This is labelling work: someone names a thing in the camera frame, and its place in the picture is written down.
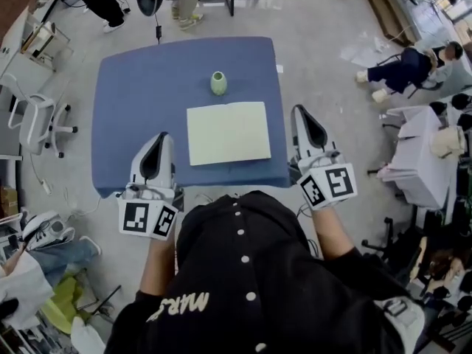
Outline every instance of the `cardboard box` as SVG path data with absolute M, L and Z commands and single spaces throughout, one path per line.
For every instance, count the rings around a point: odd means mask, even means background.
M 0 205 L 4 217 L 18 214 L 18 193 L 9 187 L 0 187 Z

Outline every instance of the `gray floor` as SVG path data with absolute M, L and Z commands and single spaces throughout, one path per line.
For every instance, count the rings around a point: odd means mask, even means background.
M 132 12 L 125 26 L 108 35 L 102 32 L 101 20 L 92 12 L 84 14 L 82 8 L 62 9 L 53 14 L 52 20 L 72 38 L 74 53 L 63 55 L 58 73 L 45 87 L 44 94 L 61 98 L 62 103 L 72 106 L 68 121 L 79 126 L 80 131 L 61 143 L 64 159 L 56 159 L 50 150 L 33 156 L 39 177 L 52 187 L 50 196 L 37 182 L 28 157 L 21 168 L 21 184 L 31 212 L 55 209 L 67 218 L 74 211 L 69 222 L 80 234 L 90 235 L 102 246 L 103 255 L 89 273 L 99 294 L 105 295 L 116 285 L 122 285 L 122 291 L 112 299 L 117 310 L 133 299 L 139 286 L 148 240 L 118 232 L 117 203 L 112 197 L 102 200 L 93 211 L 98 194 L 91 182 L 91 122 L 100 61 L 112 54 L 156 45 L 154 17 L 143 16 L 136 0 L 128 1 Z M 418 92 L 409 102 L 403 96 L 395 96 L 388 103 L 374 105 L 369 97 L 372 90 L 356 85 L 354 74 L 358 70 L 399 51 L 382 36 L 367 0 L 242 0 L 237 3 L 234 18 L 219 4 L 199 9 L 206 13 L 205 22 L 181 32 L 170 17 L 169 2 L 165 2 L 158 13 L 164 34 L 162 43 L 209 36 L 272 38 L 277 63 L 283 67 L 280 86 L 289 153 L 293 153 L 289 145 L 289 114 L 292 106 L 301 103 L 329 125 L 338 147 L 354 165 L 359 196 L 336 209 L 355 243 L 360 245 L 364 238 L 382 240 L 386 215 L 395 221 L 407 221 L 411 207 L 396 200 L 392 188 L 367 177 L 365 171 L 392 156 L 392 138 L 381 127 L 382 112 L 407 103 L 428 103 L 434 96 Z M 376 47 L 383 48 L 383 53 L 375 51 Z M 187 211 L 200 192 L 217 198 L 252 189 L 189 188 Z M 261 189 L 293 211 L 303 204 L 296 187 Z M 313 236 L 309 219 L 300 220 L 307 235 Z

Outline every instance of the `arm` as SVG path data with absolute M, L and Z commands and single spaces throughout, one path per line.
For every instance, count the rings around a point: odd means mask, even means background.
M 354 249 L 334 208 L 313 211 L 312 218 L 326 260 L 334 260 Z
M 10 257 L 7 262 L 2 266 L 5 276 L 9 276 L 10 274 L 13 273 L 13 270 L 15 270 L 16 265 L 18 264 L 18 261 L 20 260 L 21 255 L 24 252 L 24 249 L 26 248 L 25 244 L 21 244 L 20 248 L 18 251 L 16 251 L 12 257 Z
M 162 296 L 175 274 L 174 241 L 151 240 L 139 290 Z
M 136 300 L 127 305 L 113 324 L 105 354 L 137 354 L 146 321 L 161 304 L 162 295 L 175 273 L 174 242 L 152 240 Z

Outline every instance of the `paper sheet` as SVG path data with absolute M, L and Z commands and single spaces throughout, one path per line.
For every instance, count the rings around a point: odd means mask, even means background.
M 187 109 L 190 165 L 270 159 L 262 102 Z

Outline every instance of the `green vase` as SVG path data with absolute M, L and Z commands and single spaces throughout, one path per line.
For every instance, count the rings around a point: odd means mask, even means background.
M 211 87 L 214 94 L 217 96 L 222 96 L 226 93 L 226 89 L 228 88 L 228 83 L 223 72 L 215 72 L 212 75 L 211 80 Z

